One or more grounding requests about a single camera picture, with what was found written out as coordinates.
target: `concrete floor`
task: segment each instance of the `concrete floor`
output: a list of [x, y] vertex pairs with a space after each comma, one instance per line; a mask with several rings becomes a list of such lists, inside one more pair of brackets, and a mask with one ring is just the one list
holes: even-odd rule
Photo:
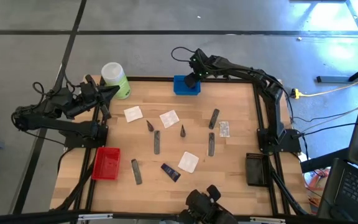
[[[0, 29], [71, 29], [80, 0], [0, 0]], [[223, 9], [230, 11], [222, 15]], [[343, 2], [259, 0], [223, 2], [94, 0], [88, 1], [80, 29], [221, 29], [221, 30], [357, 30]], [[317, 84], [318, 75], [349, 76], [358, 71], [358, 37], [138, 35], [78, 36], [68, 64], [73, 83], [84, 74], [100, 74], [107, 62], [119, 62], [128, 76], [173, 76], [190, 68], [170, 58], [172, 48], [201, 48], [208, 55], [262, 68], [289, 89], [314, 93], [341, 85]], [[52, 86], [67, 36], [0, 36], [0, 214], [11, 207], [34, 138], [18, 132], [10, 115], [19, 105], [39, 99], [31, 84]], [[178, 57], [188, 57], [178, 53]], [[291, 100], [295, 116], [305, 119], [342, 113], [358, 106], [358, 85], [343, 91]], [[350, 114], [327, 126], [354, 122]], [[302, 130], [308, 123], [296, 121]], [[347, 147], [352, 127], [307, 136], [311, 157]], [[62, 141], [55, 131], [47, 137]], [[45, 142], [24, 212], [46, 211], [55, 185], [61, 146]]]

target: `red plastic bin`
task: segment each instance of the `red plastic bin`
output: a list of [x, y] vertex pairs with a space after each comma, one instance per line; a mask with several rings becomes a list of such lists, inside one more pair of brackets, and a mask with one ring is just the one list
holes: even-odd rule
[[118, 176], [119, 158], [119, 148], [99, 147], [94, 161], [92, 179], [116, 180]]

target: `plastic container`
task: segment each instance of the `plastic container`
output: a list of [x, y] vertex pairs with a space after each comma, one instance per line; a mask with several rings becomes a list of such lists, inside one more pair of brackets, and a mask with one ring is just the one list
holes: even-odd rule
[[128, 79], [125, 76], [124, 69], [117, 62], [110, 62], [103, 66], [102, 77], [106, 81], [106, 86], [118, 85], [119, 90], [114, 95], [115, 98], [123, 100], [131, 94], [131, 88]]
[[119, 148], [99, 147], [94, 161], [92, 179], [116, 180], [118, 176], [119, 159]]
[[185, 76], [175, 75], [173, 77], [173, 91], [176, 95], [196, 96], [201, 91], [201, 83], [198, 82], [194, 88], [188, 88], [185, 83]]

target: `wooden table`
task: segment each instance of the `wooden table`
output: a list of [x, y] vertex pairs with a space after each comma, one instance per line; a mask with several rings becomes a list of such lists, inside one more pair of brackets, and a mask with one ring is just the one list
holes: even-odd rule
[[[98, 82], [100, 76], [94, 77]], [[118, 179], [97, 181], [92, 211], [127, 213], [180, 213], [185, 199], [194, 190], [205, 192], [214, 184], [222, 193], [219, 203], [235, 215], [271, 215], [267, 188], [247, 185], [246, 153], [259, 153], [256, 129], [258, 119], [253, 87], [247, 83], [202, 83], [198, 96], [176, 96], [172, 82], [130, 82], [132, 93], [126, 100], [113, 99], [112, 118], [108, 120], [107, 147], [121, 149]], [[124, 109], [140, 106], [143, 118], [127, 123]], [[219, 137], [215, 125], [215, 155], [207, 156], [209, 120], [218, 108], [218, 121], [228, 121], [230, 137]], [[282, 122], [289, 128], [290, 120], [285, 98], [281, 101]], [[180, 122], [165, 129], [159, 116], [175, 110]], [[76, 122], [91, 120], [93, 111], [78, 115]], [[154, 134], [147, 130], [146, 119], [160, 130], [159, 155], [154, 154]], [[180, 137], [184, 125], [186, 137]], [[194, 173], [178, 168], [183, 153], [199, 157]], [[85, 149], [69, 152], [62, 160], [53, 193], [51, 208], [60, 205], [73, 190], [80, 176]], [[294, 198], [310, 211], [299, 161], [290, 153], [281, 153], [286, 186]], [[143, 184], [136, 185], [131, 159], [137, 159]], [[166, 163], [181, 177], [175, 183], [160, 166]], [[278, 209], [282, 212], [280, 191], [275, 188]], [[88, 186], [84, 187], [81, 208], [85, 207]]]

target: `small black cone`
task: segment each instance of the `small black cone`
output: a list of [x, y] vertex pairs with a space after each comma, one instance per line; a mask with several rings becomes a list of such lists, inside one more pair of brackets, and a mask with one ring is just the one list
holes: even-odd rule
[[181, 136], [181, 137], [185, 137], [185, 136], [186, 136], [186, 131], [185, 131], [185, 128], [183, 127], [183, 125], [181, 126], [180, 136]]
[[146, 120], [146, 122], [147, 122], [147, 128], [149, 129], [149, 131], [150, 132], [154, 131], [154, 127], [152, 126], [152, 124], [150, 124], [150, 122], [147, 120]]

